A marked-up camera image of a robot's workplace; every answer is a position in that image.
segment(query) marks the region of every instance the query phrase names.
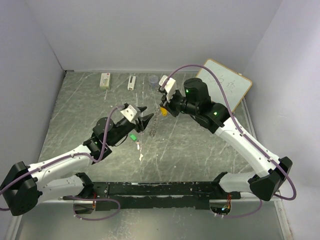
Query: clear plastic cup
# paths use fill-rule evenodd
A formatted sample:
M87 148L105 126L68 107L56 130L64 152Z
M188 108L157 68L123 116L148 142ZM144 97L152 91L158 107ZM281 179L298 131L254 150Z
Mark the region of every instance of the clear plastic cup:
M150 83L151 88L153 88L153 89L157 89L160 87L159 86L159 77L156 75L149 76L149 83Z

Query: whiteboard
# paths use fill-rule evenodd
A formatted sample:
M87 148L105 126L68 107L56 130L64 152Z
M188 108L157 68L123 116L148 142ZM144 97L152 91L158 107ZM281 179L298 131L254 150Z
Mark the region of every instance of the whiteboard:
M208 59L204 66L210 69L219 79L230 108L232 112L234 112L238 104L251 88L252 81L212 59ZM211 101L226 105L216 80L209 72L202 68L196 77L207 84Z

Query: gray floor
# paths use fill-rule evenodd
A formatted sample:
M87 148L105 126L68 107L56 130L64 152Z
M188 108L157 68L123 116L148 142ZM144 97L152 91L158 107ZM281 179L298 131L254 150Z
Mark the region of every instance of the gray floor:
M50 127L39 161L44 161L67 151L91 136L92 128L99 118L106 117L116 105L123 103L147 106L145 114L155 112L161 102L161 94L150 88L148 76L136 75L134 91L128 91L129 73L111 74L111 89L99 88L100 73L68 72L60 91ZM195 76L193 73L174 75L179 89L183 81ZM247 129L241 104L235 116ZM116 112L112 119L118 121ZM130 139L113 153L85 171L93 181L209 181L219 173L245 173L251 171L249 164L225 141L200 127L188 115L177 118L160 115L156 134L151 137L153 121L142 135L141 152Z
M148 106L146 114L160 103L160 94L150 89L148 75L136 74L135 91L128 91L128 73L113 73L111 89L99 89L100 74L69 72L59 94L40 161L65 153L90 137L96 121L108 115L121 103ZM174 76L178 87L194 74ZM248 129L241 105L235 115ZM113 120L121 118L119 113ZM219 173L249 172L251 167L227 143L203 130L186 115L177 118L160 116L155 136L149 135L152 124L143 135L141 152L128 139L99 164L85 171L93 181L209 181ZM253 211L258 201L233 202L232 214ZM95 212L89 218L110 214ZM265 202L262 209L241 219L214 218L209 210L193 208L124 209L113 218L98 222L73 217L71 203L42 203L23 215L18 240L194 240L284 239L274 202Z

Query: gray marble tabletop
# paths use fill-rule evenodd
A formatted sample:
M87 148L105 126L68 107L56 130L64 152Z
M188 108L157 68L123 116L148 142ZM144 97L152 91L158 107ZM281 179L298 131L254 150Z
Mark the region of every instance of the gray marble tabletop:
M136 76L135 90L127 90L130 75ZM62 84L39 161L48 160L82 144L92 134L98 119L108 116L117 105L147 106L154 113L161 94L149 85L148 76L163 73L111 73L110 90L100 89L98 72L68 72ZM177 73L180 90L195 73ZM241 104L235 110L239 122L248 129ZM119 112L112 115L117 122ZM155 128L155 135L150 131ZM219 173L245 173L250 165L228 143L200 127L190 116L180 114L154 119L142 134L133 132L141 149L128 138L99 164L76 172L86 172L92 181L158 182L211 181Z

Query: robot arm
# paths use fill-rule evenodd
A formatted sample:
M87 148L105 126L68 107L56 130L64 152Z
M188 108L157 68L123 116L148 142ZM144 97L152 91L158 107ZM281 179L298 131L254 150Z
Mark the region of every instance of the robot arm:
M163 76L160 85L166 80ZM275 192L285 181L285 176L270 161L273 159L288 174L292 161L288 157L279 158L260 144L235 121L242 133L237 129L227 108L221 103L211 102L207 85L199 78L191 78L184 82L185 95L182 96L177 90L177 83L170 78L166 83L163 93L162 108L166 109L174 117L179 113L188 114L202 127L225 140L235 148L252 166L250 173L221 173L215 180L219 181L220 187L227 193L251 192L264 201L269 201ZM255 146L266 151L270 158L263 155Z
M14 164L0 186L0 190L18 177L26 173L33 173L19 180L3 193L12 215L24 214L37 204L58 197L77 196L79 194L84 198L88 197L92 193L93 183L87 175L77 173L68 178L61 177L72 171L95 164L93 160L98 160L102 152L102 159L105 159L112 153L110 147L115 146L132 130L136 130L138 133L144 131L153 116L152 113L141 117L141 112L146 109L147 107L125 104L121 111L124 117L117 123L114 123L112 119L109 121L106 146L103 146L103 138L107 117L103 117L97 121L92 129L91 137L75 149L28 166L22 161Z

